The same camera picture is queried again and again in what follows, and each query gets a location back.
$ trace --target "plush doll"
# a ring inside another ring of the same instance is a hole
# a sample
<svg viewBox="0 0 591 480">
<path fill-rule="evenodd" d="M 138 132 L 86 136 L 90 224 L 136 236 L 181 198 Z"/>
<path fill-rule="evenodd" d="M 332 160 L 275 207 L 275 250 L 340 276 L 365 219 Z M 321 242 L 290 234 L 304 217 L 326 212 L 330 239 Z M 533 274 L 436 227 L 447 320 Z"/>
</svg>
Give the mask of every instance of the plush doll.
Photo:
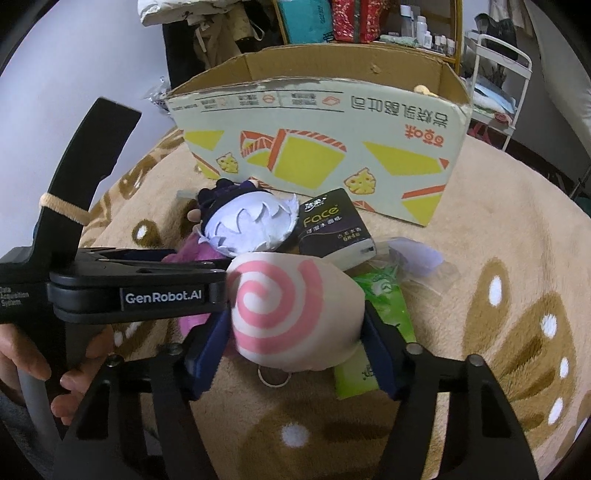
<svg viewBox="0 0 591 480">
<path fill-rule="evenodd" d="M 282 200 L 256 181 L 235 184 L 228 179 L 218 180 L 213 189 L 201 189 L 197 206 L 187 217 L 201 223 L 198 242 L 226 257 L 276 250 L 295 228 L 300 207 L 295 195 Z"/>
<path fill-rule="evenodd" d="M 259 366 L 325 370 L 359 345 L 365 293 L 321 258 L 243 254 L 230 264 L 227 285 L 236 349 Z"/>
</svg>

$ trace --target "keyring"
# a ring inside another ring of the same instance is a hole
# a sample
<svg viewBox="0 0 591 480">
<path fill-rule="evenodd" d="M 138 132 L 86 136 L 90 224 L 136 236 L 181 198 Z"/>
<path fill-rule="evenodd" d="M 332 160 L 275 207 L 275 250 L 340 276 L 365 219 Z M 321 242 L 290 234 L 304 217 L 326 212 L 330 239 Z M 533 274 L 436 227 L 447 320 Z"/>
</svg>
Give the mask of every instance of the keyring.
<svg viewBox="0 0 591 480">
<path fill-rule="evenodd" d="M 258 373 L 259 380 L 262 382 L 262 384 L 265 385 L 266 387 L 269 387 L 269 388 L 281 388 L 281 387 L 285 387 L 287 385 L 287 383 L 289 382 L 289 380 L 291 379 L 291 373 L 288 373 L 287 374 L 287 378 L 285 379 L 285 381 L 283 383 L 280 383 L 280 384 L 277 384 L 277 385 L 273 385 L 273 384 L 270 384 L 267 380 L 265 380 L 262 377 L 262 372 L 261 372 L 261 366 L 260 365 L 256 369 L 256 372 Z"/>
</svg>

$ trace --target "green tissue pack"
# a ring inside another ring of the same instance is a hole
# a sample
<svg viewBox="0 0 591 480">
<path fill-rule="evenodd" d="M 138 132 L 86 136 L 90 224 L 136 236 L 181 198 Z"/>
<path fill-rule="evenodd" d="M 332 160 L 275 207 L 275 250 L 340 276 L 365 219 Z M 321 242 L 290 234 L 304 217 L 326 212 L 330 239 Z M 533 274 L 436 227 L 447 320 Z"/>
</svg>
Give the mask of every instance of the green tissue pack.
<svg viewBox="0 0 591 480">
<path fill-rule="evenodd" d="M 372 303 L 384 323 L 398 327 L 407 342 L 416 341 L 406 302 L 396 281 L 396 268 L 375 269 L 353 280 L 363 289 L 366 300 Z M 335 367 L 335 380 L 340 400 L 379 388 L 361 343 L 351 358 Z"/>
</svg>

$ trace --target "white bottle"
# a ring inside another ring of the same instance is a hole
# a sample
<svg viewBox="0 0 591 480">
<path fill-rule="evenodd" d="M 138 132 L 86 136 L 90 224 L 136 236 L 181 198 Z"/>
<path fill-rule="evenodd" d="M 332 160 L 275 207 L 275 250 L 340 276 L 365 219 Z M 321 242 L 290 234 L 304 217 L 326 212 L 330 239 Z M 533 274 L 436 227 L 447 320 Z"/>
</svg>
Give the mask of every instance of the white bottle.
<svg viewBox="0 0 591 480">
<path fill-rule="evenodd" d="M 429 50 L 433 48 L 433 36 L 431 35 L 431 32 L 429 32 L 429 30 L 425 32 L 425 37 L 423 39 L 423 47 L 428 48 Z"/>
<path fill-rule="evenodd" d="M 456 42 L 454 42 L 451 38 L 447 39 L 447 54 L 450 57 L 453 57 L 456 53 Z"/>
<path fill-rule="evenodd" d="M 417 17 L 417 41 L 420 46 L 423 46 L 425 43 L 425 33 L 427 33 L 427 19 L 419 15 Z"/>
<path fill-rule="evenodd" d="M 400 5 L 400 16 L 402 17 L 401 37 L 413 36 L 413 11 L 410 5 Z"/>
</svg>

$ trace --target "pink fabric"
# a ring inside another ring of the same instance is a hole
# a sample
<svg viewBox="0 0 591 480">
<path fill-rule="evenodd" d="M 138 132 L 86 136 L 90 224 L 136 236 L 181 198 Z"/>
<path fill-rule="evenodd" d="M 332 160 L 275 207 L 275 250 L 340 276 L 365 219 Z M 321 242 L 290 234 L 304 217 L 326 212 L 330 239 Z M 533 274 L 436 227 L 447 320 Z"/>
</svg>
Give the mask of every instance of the pink fabric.
<svg viewBox="0 0 591 480">
<path fill-rule="evenodd" d="M 304 260 L 298 267 L 306 293 L 303 299 L 300 317 L 289 330 L 266 338 L 253 337 L 239 330 L 234 330 L 238 345 L 249 352 L 259 355 L 282 353 L 305 341 L 314 331 L 323 311 L 324 285 L 320 271 L 313 260 Z M 296 304 L 296 288 L 290 274 L 281 267 L 263 260 L 251 260 L 243 263 L 228 275 L 228 284 L 233 285 L 240 275 L 256 272 L 275 282 L 281 290 L 281 299 L 277 308 L 269 313 L 258 313 L 249 310 L 244 297 L 249 294 L 257 296 L 262 302 L 269 300 L 269 291 L 256 280 L 246 280 L 236 291 L 236 308 L 239 315 L 249 325 L 263 330 L 277 327 L 291 314 Z"/>
<path fill-rule="evenodd" d="M 165 263 L 187 263 L 200 260 L 216 260 L 224 258 L 224 256 L 215 251 L 207 242 L 198 243 L 199 234 L 191 233 L 185 240 L 185 243 L 180 248 L 178 253 L 167 255 L 162 259 Z M 204 324 L 209 318 L 209 313 L 202 313 L 200 315 L 190 315 L 188 317 L 181 317 L 178 319 L 178 326 L 183 337 L 189 334 L 191 328 L 195 325 Z"/>
</svg>

